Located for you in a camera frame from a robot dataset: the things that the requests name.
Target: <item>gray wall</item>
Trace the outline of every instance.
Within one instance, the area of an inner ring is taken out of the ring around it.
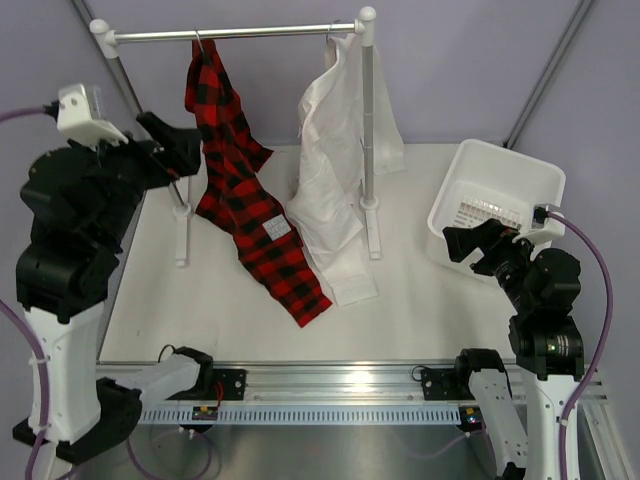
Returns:
[[[123,129],[133,125],[90,38],[64,0],[22,0],[3,5],[0,64],[0,112],[49,103],[57,98],[58,88],[83,82],[102,87],[110,120]],[[15,309],[19,308],[15,301],[15,264],[27,246],[32,219],[20,202],[19,190],[31,162],[64,142],[49,117],[0,125],[0,298]],[[29,453],[27,447],[11,439],[11,428],[31,409],[31,369],[26,342],[4,318],[0,318],[0,338],[0,476],[14,479],[24,475]]]
[[[602,250],[613,277],[614,326],[602,361],[618,425],[633,454],[640,449],[636,365],[638,181],[640,180],[640,2],[600,1],[516,149],[567,174],[563,210]],[[583,294],[575,319],[590,352],[604,313],[598,267],[579,240],[558,245],[582,261]],[[640,459],[633,455],[635,471]]]
[[[504,140],[576,0],[89,0],[122,32],[351,21],[378,10],[377,44],[405,142]],[[291,143],[297,104],[323,71],[323,37],[235,39],[220,54],[256,137]],[[144,108],[191,125],[184,111],[190,45],[120,49]]]

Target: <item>cable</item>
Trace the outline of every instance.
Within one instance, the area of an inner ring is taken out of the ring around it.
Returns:
[[[167,343],[164,347],[162,347],[162,350],[160,350],[160,355],[158,355],[158,363],[160,363],[162,361],[162,354],[164,353],[164,351],[167,348],[171,348],[171,351],[173,353],[176,353],[176,347],[174,347],[173,345],[171,345],[170,343]]]
[[[27,117],[29,115],[44,114],[45,107],[33,107],[33,108],[21,108],[18,110],[11,110],[9,112],[0,113],[0,123],[7,120],[13,120],[15,118]]]
[[[159,435],[154,440],[159,440],[165,436],[169,436],[169,435],[172,435],[175,433],[181,433],[181,432],[182,430],[165,432]],[[207,444],[207,463],[205,464],[203,469],[200,471],[200,473],[198,473],[195,477],[191,477],[190,479],[188,479],[188,480],[200,480],[207,474],[207,472],[209,471],[209,468],[211,468],[211,464],[213,463],[213,454],[215,451],[215,447],[213,445],[213,442],[208,437],[202,435],[201,433],[196,432],[195,430],[191,430],[191,432],[193,432],[194,436],[201,438]],[[131,459],[131,463],[144,478],[147,478],[149,480],[164,480],[161,477],[156,477],[155,475],[152,475],[147,470],[145,470],[145,468],[140,464],[140,462],[136,458],[135,453],[133,452],[133,448],[131,448],[131,437],[127,438],[127,440],[125,441],[125,445],[127,447],[127,452],[129,453],[129,458]],[[218,471],[216,472],[213,478],[217,478],[217,476],[220,475],[220,472],[222,471],[222,462],[220,461],[218,463],[219,463]]]
[[[69,470],[67,473],[65,473],[64,475],[56,478],[56,480],[70,480],[71,477],[73,477],[74,475],[80,473],[80,469],[82,468],[82,465],[77,466],[77,467],[73,467],[71,470]]]
[[[422,381],[421,378],[416,378],[415,377],[415,371],[416,371],[417,368],[423,368],[424,369],[424,368],[427,368],[427,367],[425,367],[424,365],[416,365],[415,367],[413,367],[411,369],[411,380],[413,380],[414,382],[421,382]]]
[[[396,443],[398,444],[398,446],[404,451],[404,453],[408,456],[411,457],[415,460],[433,460],[435,458],[438,458],[441,455],[444,455],[445,453],[447,453],[449,450],[451,450],[453,447],[455,447],[458,443],[460,443],[463,440],[466,440],[469,437],[472,437],[474,435],[480,435],[482,432],[467,432],[464,435],[460,435],[459,437],[454,438],[453,440],[451,440],[449,443],[447,443],[444,447],[442,447],[440,450],[434,452],[434,453],[418,453],[418,452],[414,452],[413,450],[411,450],[409,447],[407,447],[406,445],[404,445],[404,443],[402,442],[402,439],[400,439],[400,437],[398,437],[398,434],[394,431],[393,428],[389,429],[389,432],[391,433],[391,436],[395,439]]]
[[[216,385],[216,396],[218,397],[218,405],[216,406],[216,408],[220,408],[222,397],[224,397],[224,388],[222,387],[222,382],[218,382],[218,385]]]
[[[596,372],[598,367],[598,363],[600,362],[600,358],[602,357],[602,352],[604,351],[605,343],[607,342],[607,337],[609,336],[609,330],[611,329],[611,322],[613,319],[613,286],[611,285],[611,275],[609,274],[609,269],[607,268],[607,264],[602,257],[602,254],[595,246],[595,244],[587,237],[587,235],[580,230],[576,225],[571,223],[569,220],[556,215],[554,213],[547,213],[549,218],[557,220],[558,222],[565,225],[569,230],[575,233],[580,239],[587,245],[589,250],[596,257],[598,265],[600,266],[600,270],[602,271],[602,276],[604,278],[604,287],[607,294],[607,305],[605,308],[604,315],[604,323],[602,326],[602,333],[600,333],[600,339],[598,340],[598,345],[596,346],[596,351],[593,354],[593,359],[591,360],[591,365],[587,369],[587,373],[584,375],[584,378],[575,389],[575,391],[569,397],[567,404],[562,411],[562,416],[560,417],[560,433],[559,433],[559,444],[560,444],[560,478],[562,480],[568,480],[568,472],[567,472],[567,422],[569,421],[569,415],[571,414],[571,410],[576,406],[580,395],[585,391],[593,375]]]
[[[485,476],[485,478],[487,480],[495,480],[496,478],[496,474],[495,474],[495,470],[496,468],[491,465],[491,469],[494,471],[494,473],[491,473],[489,470],[489,468],[487,468],[487,462],[485,459],[485,451],[484,449],[482,450],[481,453],[478,453],[478,448],[475,445],[476,442],[467,442],[467,447],[469,449],[469,451],[471,452],[471,454],[473,455],[473,459],[475,460],[476,464],[478,465],[478,468],[480,470],[482,470],[483,475]]]
[[[49,370],[47,368],[47,360],[48,358],[45,356],[44,351],[42,350],[42,346],[38,341],[38,337],[31,331],[29,325],[23,322],[16,313],[9,308],[9,306],[0,300],[0,311],[13,323],[13,325],[20,331],[22,336],[25,338],[27,343],[29,343],[29,347],[33,351],[33,355],[35,356],[35,361],[38,364],[38,377],[40,380],[40,420],[39,427],[40,431],[36,435],[36,441],[33,444],[33,449],[31,450],[31,454],[29,455],[29,461],[27,462],[27,467],[24,472],[24,477],[26,480],[32,480],[33,478],[33,467],[36,464],[36,458],[38,457],[38,453],[40,452],[40,447],[42,446],[42,442],[44,441],[44,436],[46,433],[46,429],[49,424],[49,401],[51,392],[49,390]]]

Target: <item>white table surface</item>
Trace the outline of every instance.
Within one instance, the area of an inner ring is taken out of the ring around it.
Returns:
[[[231,236],[200,217],[190,225],[189,266],[177,268],[171,199],[166,189],[149,192],[100,359],[155,360],[167,343],[219,361],[448,360],[466,347],[514,358],[505,294],[425,254],[427,217],[456,149],[407,145],[407,170],[376,177],[383,259],[371,268],[380,295],[332,306],[303,329],[245,271]],[[299,148],[275,150],[259,178],[285,202]],[[205,186],[203,167],[192,205]]]

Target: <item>hanger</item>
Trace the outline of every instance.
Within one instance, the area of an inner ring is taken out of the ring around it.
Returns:
[[[202,41],[200,40],[200,34],[198,33],[197,30],[194,30],[194,32],[196,32],[196,40],[198,41],[198,45],[200,46],[200,53],[202,54],[202,60],[204,61],[204,63],[212,67],[213,64],[211,63],[211,59],[207,55],[207,52],[204,51],[204,47],[202,46]]]
[[[340,20],[334,20],[333,22],[331,22],[329,24],[329,29],[327,30],[327,35],[324,38],[324,41],[326,42],[327,46],[329,46],[329,35],[331,34],[331,27],[333,27],[334,23],[340,23]]]

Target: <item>white label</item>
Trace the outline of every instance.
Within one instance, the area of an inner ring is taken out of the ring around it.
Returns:
[[[289,222],[287,222],[283,215],[278,215],[271,220],[267,220],[262,226],[269,234],[269,237],[271,237],[271,240],[277,240],[291,231]]]

